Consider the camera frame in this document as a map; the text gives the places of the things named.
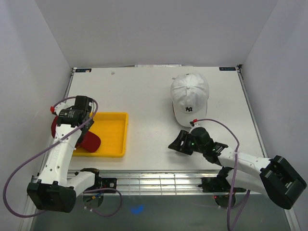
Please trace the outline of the aluminium frame rail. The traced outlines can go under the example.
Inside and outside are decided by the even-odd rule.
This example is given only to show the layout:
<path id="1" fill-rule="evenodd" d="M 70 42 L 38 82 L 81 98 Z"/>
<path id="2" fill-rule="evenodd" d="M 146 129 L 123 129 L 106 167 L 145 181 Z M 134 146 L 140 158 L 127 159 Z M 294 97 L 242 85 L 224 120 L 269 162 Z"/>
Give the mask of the aluminium frame rail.
<path id="1" fill-rule="evenodd" d="M 179 153 L 168 146 L 178 136 L 170 96 L 173 78 L 202 74 L 209 84 L 206 117 L 201 126 L 217 142 L 237 153 L 264 157 L 255 131 L 243 85 L 236 71 L 219 67 L 121 67 L 73 72 L 65 103 L 77 95 L 94 99 L 98 112 L 128 113 L 126 151 L 123 157 L 72 156 L 67 179 L 84 168 L 119 180 L 126 193 L 183 194 L 196 190 L 203 171 L 219 170 L 202 154 Z"/>

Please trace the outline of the white cap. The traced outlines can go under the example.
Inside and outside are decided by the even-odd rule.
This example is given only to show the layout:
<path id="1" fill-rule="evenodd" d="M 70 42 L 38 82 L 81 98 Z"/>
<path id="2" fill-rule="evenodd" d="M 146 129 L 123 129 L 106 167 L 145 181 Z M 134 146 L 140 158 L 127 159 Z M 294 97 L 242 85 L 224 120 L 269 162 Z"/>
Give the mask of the white cap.
<path id="1" fill-rule="evenodd" d="M 203 119 L 207 114 L 209 84 L 200 73 L 188 73 L 173 78 L 170 96 L 176 121 L 183 127 Z"/>

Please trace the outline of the blue table corner label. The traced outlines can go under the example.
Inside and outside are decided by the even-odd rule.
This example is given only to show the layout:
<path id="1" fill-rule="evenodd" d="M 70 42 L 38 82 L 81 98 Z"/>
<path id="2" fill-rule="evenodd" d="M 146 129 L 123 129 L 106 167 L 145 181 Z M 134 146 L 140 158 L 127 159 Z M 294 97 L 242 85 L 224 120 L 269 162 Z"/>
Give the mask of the blue table corner label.
<path id="1" fill-rule="evenodd" d="M 236 71 L 235 67 L 219 67 L 220 71 Z"/>

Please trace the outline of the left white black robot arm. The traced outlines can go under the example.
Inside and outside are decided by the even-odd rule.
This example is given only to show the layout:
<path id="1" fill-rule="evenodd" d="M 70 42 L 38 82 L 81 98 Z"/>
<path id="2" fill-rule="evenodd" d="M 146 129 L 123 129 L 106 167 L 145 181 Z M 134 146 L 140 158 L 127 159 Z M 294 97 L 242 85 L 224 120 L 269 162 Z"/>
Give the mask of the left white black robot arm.
<path id="1" fill-rule="evenodd" d="M 38 210 L 69 213 L 82 193 L 118 192 L 104 186 L 95 168 L 84 168 L 67 179 L 73 151 L 84 141 L 98 107 L 97 102 L 87 96 L 75 96 L 74 100 L 72 106 L 58 102 L 51 107 L 51 113 L 56 116 L 53 144 L 45 167 L 26 190 Z"/>

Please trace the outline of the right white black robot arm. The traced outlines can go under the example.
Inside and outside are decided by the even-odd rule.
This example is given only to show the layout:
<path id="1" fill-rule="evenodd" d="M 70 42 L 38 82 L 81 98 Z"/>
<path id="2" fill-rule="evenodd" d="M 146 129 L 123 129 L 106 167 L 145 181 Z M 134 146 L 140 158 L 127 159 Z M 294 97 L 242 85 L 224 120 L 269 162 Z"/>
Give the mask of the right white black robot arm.
<path id="1" fill-rule="evenodd" d="M 192 155 L 200 153 L 210 163 L 221 166 L 216 177 L 202 178 L 199 187 L 206 193 L 251 190 L 267 196 L 283 209 L 291 209 L 307 183 L 282 156 L 265 158 L 237 153 L 226 144 L 214 142 L 207 130 L 181 130 L 169 149 Z"/>

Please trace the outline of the left table corner label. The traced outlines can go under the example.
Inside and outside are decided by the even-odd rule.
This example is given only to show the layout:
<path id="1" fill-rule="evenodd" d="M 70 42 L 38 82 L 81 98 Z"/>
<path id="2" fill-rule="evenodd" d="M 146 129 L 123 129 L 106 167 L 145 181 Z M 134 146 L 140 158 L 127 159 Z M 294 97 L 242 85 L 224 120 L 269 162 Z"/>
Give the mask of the left table corner label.
<path id="1" fill-rule="evenodd" d="M 75 73 L 90 73 L 91 71 L 91 68 L 77 68 L 75 70 Z"/>

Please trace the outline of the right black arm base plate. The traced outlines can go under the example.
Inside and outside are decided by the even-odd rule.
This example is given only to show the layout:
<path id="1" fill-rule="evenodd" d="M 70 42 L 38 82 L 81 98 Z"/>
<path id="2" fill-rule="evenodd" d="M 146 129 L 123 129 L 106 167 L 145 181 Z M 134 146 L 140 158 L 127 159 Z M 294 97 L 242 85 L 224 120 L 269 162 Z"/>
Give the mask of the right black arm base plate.
<path id="1" fill-rule="evenodd" d="M 204 193 L 229 193 L 231 190 L 231 184 L 225 178 L 219 177 L 203 177 L 198 187 L 202 188 Z"/>

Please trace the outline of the yellow plastic tray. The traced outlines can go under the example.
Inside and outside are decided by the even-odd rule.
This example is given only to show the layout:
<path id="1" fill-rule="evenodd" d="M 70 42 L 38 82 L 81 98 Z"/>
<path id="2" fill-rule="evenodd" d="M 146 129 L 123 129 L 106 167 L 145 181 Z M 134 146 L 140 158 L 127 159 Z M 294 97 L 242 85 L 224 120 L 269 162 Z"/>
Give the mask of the yellow plastic tray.
<path id="1" fill-rule="evenodd" d="M 126 151 L 128 113 L 98 112 L 93 120 L 94 124 L 89 131 L 101 139 L 99 149 L 94 153 L 89 153 L 83 148 L 77 148 L 73 156 L 123 157 Z"/>

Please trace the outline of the red baseball cap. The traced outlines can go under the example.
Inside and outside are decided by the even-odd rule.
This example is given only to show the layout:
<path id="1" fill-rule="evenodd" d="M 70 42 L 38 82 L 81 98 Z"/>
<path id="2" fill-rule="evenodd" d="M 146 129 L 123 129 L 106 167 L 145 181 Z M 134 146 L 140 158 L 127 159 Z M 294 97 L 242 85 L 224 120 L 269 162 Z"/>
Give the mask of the red baseball cap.
<path id="1" fill-rule="evenodd" d="M 53 138 L 55 138 L 55 129 L 57 125 L 57 118 L 56 116 L 51 124 L 51 135 Z M 75 145 L 76 148 L 83 148 L 89 153 L 96 152 L 101 145 L 101 139 L 92 133 L 91 131 L 88 131 L 85 136 L 83 137 L 82 141 L 78 141 Z"/>

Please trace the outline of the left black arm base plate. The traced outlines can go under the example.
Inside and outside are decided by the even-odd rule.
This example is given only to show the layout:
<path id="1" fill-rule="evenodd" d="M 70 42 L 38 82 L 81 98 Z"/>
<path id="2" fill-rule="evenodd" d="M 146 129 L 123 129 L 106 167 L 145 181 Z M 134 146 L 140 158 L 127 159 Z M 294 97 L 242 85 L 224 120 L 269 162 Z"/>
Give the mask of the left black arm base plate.
<path id="1" fill-rule="evenodd" d="M 115 193 L 111 189 L 116 189 L 117 187 L 117 178 L 100 178 L 99 179 L 99 188 L 106 189 L 103 193 Z"/>

